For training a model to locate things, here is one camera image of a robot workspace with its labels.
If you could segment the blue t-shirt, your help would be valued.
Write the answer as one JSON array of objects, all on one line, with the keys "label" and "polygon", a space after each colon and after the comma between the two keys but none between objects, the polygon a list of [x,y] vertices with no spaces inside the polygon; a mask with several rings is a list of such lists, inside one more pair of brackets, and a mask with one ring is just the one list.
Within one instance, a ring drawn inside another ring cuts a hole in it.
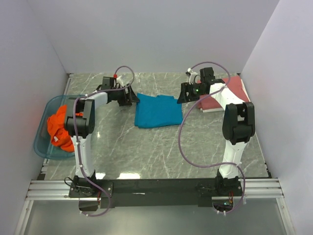
[{"label": "blue t-shirt", "polygon": [[182,105],[173,96],[149,96],[138,93],[134,125],[151,129],[171,125],[180,125],[183,121]]}]

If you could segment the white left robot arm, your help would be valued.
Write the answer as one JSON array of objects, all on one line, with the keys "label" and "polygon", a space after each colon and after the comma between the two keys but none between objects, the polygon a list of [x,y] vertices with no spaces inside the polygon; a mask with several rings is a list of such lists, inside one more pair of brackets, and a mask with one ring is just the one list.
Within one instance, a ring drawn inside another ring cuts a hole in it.
[{"label": "white left robot arm", "polygon": [[67,111],[64,128],[70,135],[74,146],[76,171],[75,177],[85,180],[80,191],[87,197],[97,193],[95,168],[91,160],[91,135],[95,128],[95,111],[100,106],[117,101],[119,106],[131,106],[139,98],[131,87],[131,82],[124,85],[120,76],[103,77],[102,84],[90,94],[81,97],[70,97],[67,100]]}]

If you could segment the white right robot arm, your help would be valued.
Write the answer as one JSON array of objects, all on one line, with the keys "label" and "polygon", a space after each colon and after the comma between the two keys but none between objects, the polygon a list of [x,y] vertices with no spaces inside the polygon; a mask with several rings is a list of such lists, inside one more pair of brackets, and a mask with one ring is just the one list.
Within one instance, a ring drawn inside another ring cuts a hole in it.
[{"label": "white right robot arm", "polygon": [[226,82],[215,77],[212,67],[201,69],[200,73],[189,68],[186,75],[189,81],[181,83],[178,104],[202,100],[202,97],[210,94],[224,110],[222,133],[225,151],[223,164],[219,167],[219,174],[223,178],[214,185],[216,193],[226,195],[232,189],[228,179],[239,176],[237,166],[247,143],[255,134],[254,104],[237,97]]}]

